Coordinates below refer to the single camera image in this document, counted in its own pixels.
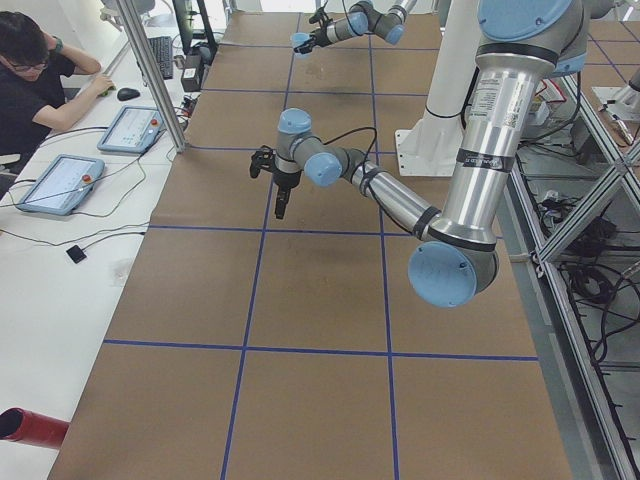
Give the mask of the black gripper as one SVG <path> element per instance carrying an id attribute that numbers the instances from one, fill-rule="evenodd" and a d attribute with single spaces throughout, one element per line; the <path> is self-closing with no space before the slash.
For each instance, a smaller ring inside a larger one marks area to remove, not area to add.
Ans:
<path id="1" fill-rule="evenodd" d="M 299 167 L 274 167 L 274 182 L 278 186 L 274 207 L 274 214 L 277 219 L 283 219 L 289 203 L 291 190 L 295 189 L 301 180 L 301 169 Z"/>
<path id="2" fill-rule="evenodd" d="M 331 44 L 328 37 L 328 27 L 332 23 L 332 19 L 326 14 L 313 14 L 308 23 L 310 25 L 317 24 L 318 27 L 313 30 L 309 37 L 299 46 L 300 52 L 311 52 L 315 47 L 326 47 Z"/>

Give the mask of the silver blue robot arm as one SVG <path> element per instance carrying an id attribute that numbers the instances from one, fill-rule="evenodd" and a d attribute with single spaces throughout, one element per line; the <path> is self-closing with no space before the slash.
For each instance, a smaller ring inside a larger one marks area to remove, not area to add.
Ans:
<path id="1" fill-rule="evenodd" d="M 424 115 L 396 134 L 404 174 L 448 179 L 442 208 L 364 152 L 321 140 L 296 108 L 281 113 L 275 147 L 255 153 L 250 172 L 273 175 L 277 217 L 302 178 L 350 182 L 419 240 L 408 265 L 415 292 L 438 307 L 463 305 L 498 273 L 492 225 L 539 84 L 583 68 L 589 23 L 610 9 L 608 1 L 445 3 Z"/>
<path id="2" fill-rule="evenodd" d="M 386 13 L 376 10 L 371 1 L 358 1 L 349 8 L 343 6 L 344 16 L 338 20 L 327 14 L 326 4 L 317 8 L 308 20 L 310 25 L 316 25 L 313 31 L 291 36 L 296 54 L 306 55 L 316 47 L 324 48 L 365 35 L 377 36 L 395 45 L 404 35 L 404 24 L 416 1 L 395 1 Z"/>

